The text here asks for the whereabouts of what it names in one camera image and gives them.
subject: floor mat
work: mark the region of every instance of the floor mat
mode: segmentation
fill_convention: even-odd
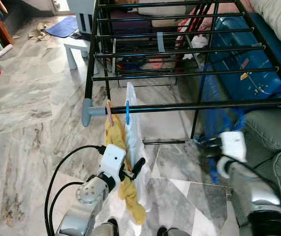
[[[77,19],[74,16],[67,16],[56,25],[46,29],[46,32],[53,36],[66,38],[78,29]]]

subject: yellow cloth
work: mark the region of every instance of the yellow cloth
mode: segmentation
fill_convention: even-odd
[[[120,148],[126,149],[125,146],[125,129],[122,125],[118,115],[112,115],[114,125],[110,125],[109,119],[105,122],[105,145],[114,144]],[[125,167],[131,171],[130,165],[127,164],[126,159],[124,160]],[[125,177],[124,181],[120,185],[119,189],[120,199],[126,202],[126,207],[134,217],[137,224],[142,225],[146,220],[146,211],[137,202],[137,191],[133,181],[128,177]]]

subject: blue suitcase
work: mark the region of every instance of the blue suitcase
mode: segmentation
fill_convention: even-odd
[[[273,30],[267,26],[264,19],[252,13],[252,19],[264,35],[268,45],[281,62],[281,42]],[[246,29],[247,23],[242,17],[221,17],[217,19],[217,30]],[[257,45],[258,41],[251,32],[214,34],[212,47]],[[240,70],[252,68],[271,68],[263,51],[219,52],[211,53],[211,62],[215,70]],[[276,72],[252,73],[242,77],[242,74],[221,75],[220,80],[231,98],[236,101],[251,99],[266,99],[281,96],[281,80]]]

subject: clothes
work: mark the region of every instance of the clothes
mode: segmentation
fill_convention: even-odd
[[[120,148],[126,149],[125,146],[125,129],[118,115],[112,115],[114,125],[111,126],[109,119],[105,122],[105,145],[114,144]],[[124,161],[125,167],[131,171],[130,165]],[[125,177],[119,189],[120,199],[125,199],[126,207],[134,217],[137,224],[142,225],[146,220],[145,209],[137,202],[137,191],[135,183]]]
[[[254,9],[250,3],[250,0],[241,0],[243,6],[247,10],[248,13],[254,12]],[[215,4],[212,4],[208,14],[213,14],[215,11]],[[229,13],[229,12],[239,12],[237,6],[234,3],[220,3],[218,7],[218,13]],[[199,30],[206,30],[211,27],[211,23],[213,21],[212,17],[205,18],[203,23],[201,24]]]
[[[138,0],[115,0],[116,4],[134,4],[138,3]]]

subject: white stool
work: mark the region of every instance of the white stool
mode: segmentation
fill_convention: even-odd
[[[67,0],[71,12],[76,14],[81,33],[91,33],[94,13],[94,0]]]
[[[90,50],[89,41],[68,37],[64,40],[64,46],[66,48],[68,65],[71,70],[77,69],[77,63],[76,63],[75,58],[73,57],[73,54],[71,51],[72,48],[80,50],[81,56],[83,58],[86,58],[89,55],[89,50]],[[97,65],[94,64],[94,74],[97,74],[97,73],[99,73],[99,70],[97,68]]]

